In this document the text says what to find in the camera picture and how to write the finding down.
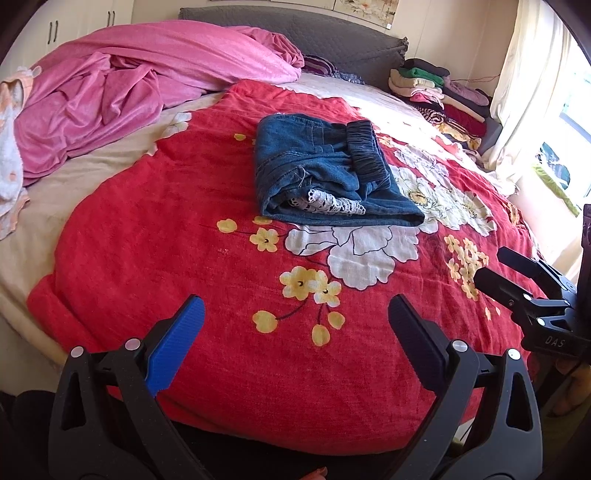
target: cabinet door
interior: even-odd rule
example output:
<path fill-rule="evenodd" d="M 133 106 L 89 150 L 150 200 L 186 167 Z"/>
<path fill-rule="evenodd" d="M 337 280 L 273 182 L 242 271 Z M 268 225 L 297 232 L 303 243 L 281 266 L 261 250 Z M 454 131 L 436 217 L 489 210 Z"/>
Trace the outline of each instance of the cabinet door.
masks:
<path fill-rule="evenodd" d="M 113 17 L 111 25 L 125 25 L 131 23 L 134 11 L 134 0 L 113 0 Z"/>
<path fill-rule="evenodd" d="M 46 2 L 37 10 L 12 45 L 17 67 L 31 67 L 51 50 L 56 27 L 51 4 Z"/>
<path fill-rule="evenodd" d="M 83 31 L 80 35 L 92 33 L 111 25 L 113 17 L 113 0 L 89 0 L 84 2 L 86 13 L 83 15 Z"/>
<path fill-rule="evenodd" d="M 52 33 L 50 50 L 75 40 L 86 32 L 83 31 L 81 19 L 83 18 L 83 8 L 90 3 L 80 2 L 79 0 L 52 0 L 51 4 L 52 18 L 54 22 L 54 32 Z"/>

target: pink blanket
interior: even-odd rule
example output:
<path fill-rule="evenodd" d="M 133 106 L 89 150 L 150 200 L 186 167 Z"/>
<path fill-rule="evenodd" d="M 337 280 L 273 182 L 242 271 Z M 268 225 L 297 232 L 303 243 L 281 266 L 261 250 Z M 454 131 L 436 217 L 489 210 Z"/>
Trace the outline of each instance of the pink blanket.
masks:
<path fill-rule="evenodd" d="M 283 35 L 188 20 L 118 25 L 63 44 L 39 61 L 15 123 L 24 183 L 153 123 L 163 108 L 242 79 L 293 82 L 303 64 Z"/>

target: person's hand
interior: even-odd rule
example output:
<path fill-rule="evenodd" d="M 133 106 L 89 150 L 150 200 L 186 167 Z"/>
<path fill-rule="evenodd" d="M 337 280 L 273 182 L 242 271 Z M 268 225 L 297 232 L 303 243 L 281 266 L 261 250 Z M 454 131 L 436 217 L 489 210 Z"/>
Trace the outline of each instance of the person's hand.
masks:
<path fill-rule="evenodd" d="M 575 360 L 556 360 L 555 366 L 561 374 L 568 374 L 578 362 Z M 566 415 L 581 405 L 591 395 L 591 367 L 583 364 L 570 376 L 573 380 L 568 389 L 559 398 L 552 413 L 555 415 Z"/>
<path fill-rule="evenodd" d="M 301 480 L 326 480 L 325 477 L 326 477 L 327 473 L 328 473 L 328 470 L 326 467 L 319 468 L 317 471 L 309 473 Z"/>

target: fabric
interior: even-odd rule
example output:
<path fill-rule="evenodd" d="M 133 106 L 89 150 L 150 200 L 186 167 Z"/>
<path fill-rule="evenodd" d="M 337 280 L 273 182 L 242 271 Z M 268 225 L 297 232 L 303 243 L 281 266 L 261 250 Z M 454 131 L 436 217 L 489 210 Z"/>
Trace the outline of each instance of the fabric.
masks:
<path fill-rule="evenodd" d="M 476 105 L 489 106 L 491 104 L 486 95 L 483 95 L 470 87 L 462 85 L 460 82 L 454 82 L 449 76 L 443 77 L 443 86 L 449 91 L 461 96 L 465 100 L 475 103 Z"/>
<path fill-rule="evenodd" d="M 479 115 L 474 110 L 471 110 L 469 107 L 467 107 L 463 103 L 458 102 L 456 99 L 453 99 L 449 95 L 445 95 L 443 97 L 443 104 L 444 105 L 451 105 L 452 107 L 454 107 L 454 108 L 456 108 L 456 109 L 458 109 L 458 110 L 460 110 L 460 111 L 462 111 L 464 113 L 467 113 L 474 120 L 479 121 L 481 124 L 483 124 L 485 122 L 485 118 L 482 115 Z"/>
<path fill-rule="evenodd" d="M 306 54 L 330 61 L 341 72 L 361 77 L 365 83 L 388 91 L 387 74 L 404 62 L 408 50 L 406 38 L 341 18 L 296 10 L 257 5 L 220 5 L 181 8 L 179 18 L 216 25 L 252 25 L 284 34 Z"/>
<path fill-rule="evenodd" d="M 443 103 L 446 116 L 457 122 L 459 125 L 461 125 L 470 135 L 480 138 L 486 135 L 485 123 L 479 122 L 468 113 L 463 112 L 462 110 L 458 110 L 456 107 L 449 103 L 445 103 L 445 100 L 443 101 Z"/>
<path fill-rule="evenodd" d="M 360 75 L 357 75 L 356 73 L 339 72 L 337 70 L 330 76 L 332 78 L 344 80 L 346 82 L 354 83 L 356 85 L 365 85 L 365 81 L 360 77 Z"/>
<path fill-rule="evenodd" d="M 427 79 L 427 80 L 431 80 L 436 87 L 443 87 L 443 79 L 437 75 L 433 75 L 432 73 L 429 72 L 425 72 L 425 70 L 421 70 L 419 68 L 413 68 L 413 69 L 405 69 L 400 67 L 398 69 L 398 72 L 400 73 L 400 75 L 402 75 L 403 77 L 407 78 L 407 79 L 412 79 L 412 78 L 421 78 L 421 79 Z"/>
<path fill-rule="evenodd" d="M 261 215 L 283 222 L 417 226 L 424 220 L 400 195 L 369 120 L 343 125 L 300 114 L 263 118 L 256 131 L 255 184 Z M 358 213 L 342 216 L 287 205 L 311 190 L 353 200 Z"/>
<path fill-rule="evenodd" d="M 16 229 L 18 214 L 29 199 L 22 188 L 14 122 L 31 93 L 33 76 L 31 70 L 23 70 L 0 82 L 0 240 Z"/>
<path fill-rule="evenodd" d="M 317 55 L 304 55 L 304 66 L 301 71 L 330 77 L 336 72 L 336 67 L 331 61 Z"/>
<path fill-rule="evenodd" d="M 410 97 L 410 101 L 414 103 L 434 103 L 443 108 L 443 102 L 436 96 L 429 95 L 428 92 L 415 93 L 412 97 Z"/>
<path fill-rule="evenodd" d="M 437 112 L 431 108 L 418 106 L 417 110 L 421 113 L 424 119 L 432 125 L 440 125 L 446 120 L 444 113 Z"/>
<path fill-rule="evenodd" d="M 478 137 L 472 137 L 468 134 L 464 134 L 453 128 L 449 123 L 443 122 L 442 124 L 437 126 L 437 129 L 444 135 L 451 135 L 454 140 L 458 142 L 466 142 L 469 146 L 468 150 L 478 150 L 480 144 L 482 143 L 482 139 Z"/>
<path fill-rule="evenodd" d="M 461 156 L 455 157 L 443 150 L 433 139 L 433 128 L 416 109 L 381 90 L 308 73 L 283 87 L 321 98 L 344 98 L 359 108 L 364 117 L 371 118 L 382 132 L 395 135 L 400 146 L 417 145 L 438 158 L 457 163 L 458 168 L 487 178 L 469 158 L 462 160 Z M 185 131 L 187 121 L 173 121 L 179 112 L 215 104 L 220 97 L 221 94 L 206 95 L 168 109 L 156 124 L 77 157 L 75 162 L 67 162 L 28 189 L 32 201 L 22 212 L 19 228 L 0 242 L 0 347 L 9 347 L 6 350 L 9 354 L 0 356 L 0 369 L 6 366 L 5 375 L 0 377 L 0 390 L 18 394 L 24 390 L 57 387 L 56 365 L 63 365 L 66 353 L 39 327 L 26 301 L 39 280 L 53 270 L 55 245 L 72 210 L 104 180 L 133 165 L 144 152 L 156 152 L 154 141 L 163 137 L 164 131 L 168 137 Z M 42 357 L 51 359 L 53 364 Z"/>
<path fill-rule="evenodd" d="M 545 126 L 568 95 L 573 37 L 543 0 L 519 0 L 499 85 L 491 104 L 503 130 L 482 157 L 487 168 L 514 185 L 544 142 Z"/>
<path fill-rule="evenodd" d="M 426 87 L 435 88 L 435 82 L 423 78 L 406 78 L 400 75 L 400 72 L 396 69 L 390 70 L 390 79 L 392 83 L 400 88 L 415 88 L 415 87 Z"/>
<path fill-rule="evenodd" d="M 473 170 L 460 163 L 461 152 L 456 161 L 401 144 L 419 138 L 402 122 L 380 123 L 376 136 L 400 192 L 426 216 L 419 227 L 296 226 L 262 217 L 256 128 L 277 112 L 360 119 L 338 98 L 239 82 L 77 206 L 54 273 L 31 292 L 28 308 L 64 349 L 97 351 L 144 335 L 195 292 L 206 304 L 205 326 L 159 396 L 173 420 L 316 454 L 399 448 L 433 396 L 391 332 L 390 298 L 405 294 L 419 314 L 476 350 L 519 348 L 520 328 L 475 290 L 473 273 L 489 264 L 538 295 L 495 257 L 501 245 L 531 254 L 531 238 L 470 160 Z M 412 114 L 407 119 L 414 123 Z M 419 127 L 435 133 L 423 120 Z M 442 151 L 433 140 L 424 143 Z"/>
<path fill-rule="evenodd" d="M 443 87 L 443 93 L 447 95 L 449 98 L 454 99 L 456 102 L 459 102 L 465 107 L 468 107 L 471 111 L 477 113 L 482 118 L 488 118 L 491 115 L 491 109 L 488 103 L 486 104 L 486 106 L 478 105 L 477 103 L 474 103 L 471 100 L 464 98 L 462 95 L 458 95 L 456 92 L 450 90 L 447 87 Z"/>
<path fill-rule="evenodd" d="M 469 152 L 473 152 L 473 153 L 478 153 L 477 148 L 478 148 L 478 146 L 480 146 L 480 138 L 478 140 L 474 140 L 473 138 L 471 138 L 470 140 L 462 141 L 462 140 L 458 140 L 452 134 L 443 134 L 443 135 L 451 142 L 454 142 L 454 143 L 457 143 L 458 145 L 460 145 L 464 150 L 469 151 Z"/>
<path fill-rule="evenodd" d="M 425 70 L 425 72 L 429 72 L 433 75 L 437 75 L 438 77 L 449 77 L 451 74 L 449 70 L 443 67 L 436 67 L 432 63 L 427 62 L 426 60 L 422 59 L 408 59 L 404 62 L 403 67 L 405 69 L 414 69 L 418 68 L 421 70 Z"/>
<path fill-rule="evenodd" d="M 15 123 L 25 184 L 208 90 L 242 78 L 292 82 L 303 59 L 279 34 L 172 20 L 98 30 L 38 64 L 43 72 Z"/>

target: red bedspread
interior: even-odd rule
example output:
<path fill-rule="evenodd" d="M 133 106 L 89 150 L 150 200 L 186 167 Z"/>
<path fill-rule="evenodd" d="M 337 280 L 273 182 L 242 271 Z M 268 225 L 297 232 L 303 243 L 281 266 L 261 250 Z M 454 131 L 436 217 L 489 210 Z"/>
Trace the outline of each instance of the red bedspread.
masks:
<path fill-rule="evenodd" d="M 530 255 L 532 242 L 485 179 L 382 133 L 400 190 L 426 213 L 420 228 L 258 216 L 253 144 L 275 112 L 359 117 L 341 99 L 238 83 L 78 205 L 28 306 L 64 348 L 99 351 L 196 293 L 205 326 L 159 396 L 174 420 L 313 453 L 403 447 L 434 397 L 388 325 L 389 300 L 404 293 L 477 351 L 519 347 L 509 312 L 472 280 L 486 264 L 517 280 L 496 251 Z"/>

